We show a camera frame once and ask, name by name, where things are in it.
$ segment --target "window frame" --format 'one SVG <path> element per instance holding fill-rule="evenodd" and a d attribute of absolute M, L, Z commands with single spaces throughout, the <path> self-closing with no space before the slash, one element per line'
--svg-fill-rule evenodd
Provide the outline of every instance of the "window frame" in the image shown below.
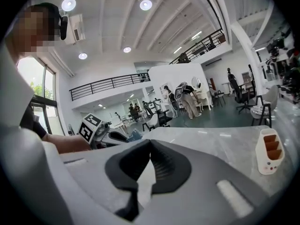
<path fill-rule="evenodd" d="M 51 132 L 51 128 L 50 128 L 50 124 L 49 124 L 49 120 L 48 120 L 48 115 L 47 115 L 47 106 L 52 106 L 55 108 L 55 114 L 57 115 L 59 121 L 60 121 L 60 116 L 58 113 L 58 109 L 57 109 L 57 102 L 56 102 L 56 86 L 55 86 L 55 78 L 56 78 L 56 73 L 54 71 L 52 71 L 47 64 L 45 64 L 39 57 L 35 57 L 35 56 L 31 56 L 32 58 L 34 58 L 41 66 L 43 66 L 44 70 L 43 70 L 43 78 L 42 78 L 42 96 L 36 95 L 34 94 L 31 101 L 30 101 L 30 106 L 37 106 L 37 107 L 41 107 L 43 109 L 43 114 L 44 114 L 44 119 L 45 119 L 45 123 L 46 123 L 46 127 L 47 127 L 47 133 L 52 134 Z M 52 92 L 53 92 L 53 100 L 45 98 L 45 78 L 46 78 L 46 71 L 48 70 L 48 72 L 50 72 L 53 75 L 53 81 L 52 81 Z M 63 132 L 63 134 L 65 135 L 65 131 L 62 128 L 62 124 L 60 121 L 60 127 L 61 130 Z"/>

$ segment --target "ceiling light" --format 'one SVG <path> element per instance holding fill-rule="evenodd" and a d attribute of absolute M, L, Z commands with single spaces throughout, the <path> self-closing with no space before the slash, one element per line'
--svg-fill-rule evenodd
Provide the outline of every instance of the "ceiling light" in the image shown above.
<path fill-rule="evenodd" d="M 192 36 L 191 39 L 194 40 L 194 39 L 198 38 L 198 35 L 199 35 L 200 33 L 202 33 L 202 31 L 200 31 L 200 32 L 198 32 L 196 35 Z"/>
<path fill-rule="evenodd" d="M 173 53 L 175 54 L 175 53 L 178 52 L 181 48 L 182 48 L 182 47 L 178 48 L 178 49 L 177 49 L 175 52 L 173 52 Z"/>
<path fill-rule="evenodd" d="M 262 48 L 260 48 L 260 49 L 255 50 L 255 51 L 258 52 L 258 51 L 261 51 L 261 50 L 263 50 L 263 49 L 266 49 L 266 47 L 262 47 Z"/>
<path fill-rule="evenodd" d="M 84 59 L 86 59 L 87 57 L 88 57 L 88 55 L 86 54 L 86 53 L 81 53 L 81 54 L 79 54 L 79 56 L 78 56 L 80 59 L 82 59 L 82 60 L 84 60 Z"/>
<path fill-rule="evenodd" d="M 75 0 L 64 0 L 61 4 L 62 10 L 69 12 L 73 10 L 76 6 L 76 1 Z"/>
<path fill-rule="evenodd" d="M 147 11 L 152 7 L 152 2 L 150 0 L 144 0 L 140 3 L 141 10 Z"/>
<path fill-rule="evenodd" d="M 123 51 L 124 51 L 125 53 L 128 53 L 128 52 L 131 51 L 131 48 L 130 48 L 130 47 L 125 47 L 125 48 L 123 49 Z"/>

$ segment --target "white pen holder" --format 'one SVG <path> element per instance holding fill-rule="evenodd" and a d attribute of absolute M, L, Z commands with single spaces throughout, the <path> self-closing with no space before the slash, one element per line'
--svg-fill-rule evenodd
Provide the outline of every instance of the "white pen holder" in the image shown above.
<path fill-rule="evenodd" d="M 255 152 L 258 171 L 263 175 L 275 173 L 285 158 L 285 150 L 281 140 L 272 128 L 261 130 Z"/>

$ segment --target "balcony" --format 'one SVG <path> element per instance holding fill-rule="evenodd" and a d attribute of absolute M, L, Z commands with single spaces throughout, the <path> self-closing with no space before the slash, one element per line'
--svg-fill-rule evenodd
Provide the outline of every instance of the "balcony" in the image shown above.
<path fill-rule="evenodd" d="M 189 63 L 192 60 L 208 53 L 209 51 L 215 49 L 220 46 L 223 42 L 225 42 L 225 35 L 222 29 L 219 29 L 207 37 L 197 42 L 195 45 L 191 46 L 185 52 L 183 52 L 180 56 L 174 59 L 170 64 L 175 63 Z"/>
<path fill-rule="evenodd" d="M 135 83 L 149 82 L 150 77 L 148 73 L 130 74 L 118 77 L 112 77 L 103 79 L 96 82 L 91 82 L 86 85 L 82 85 L 77 88 L 73 88 L 70 91 L 72 101 L 83 98 L 88 95 L 92 95 L 98 92 L 102 92 L 109 89 L 115 89 Z"/>

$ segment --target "beige pants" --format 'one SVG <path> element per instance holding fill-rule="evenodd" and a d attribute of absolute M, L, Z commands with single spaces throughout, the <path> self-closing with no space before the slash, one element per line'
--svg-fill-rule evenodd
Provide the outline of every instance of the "beige pants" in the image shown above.
<path fill-rule="evenodd" d="M 193 114 L 195 117 L 199 116 L 199 112 L 195 106 L 195 102 L 190 94 L 183 93 L 180 100 L 190 118 L 193 117 Z"/>

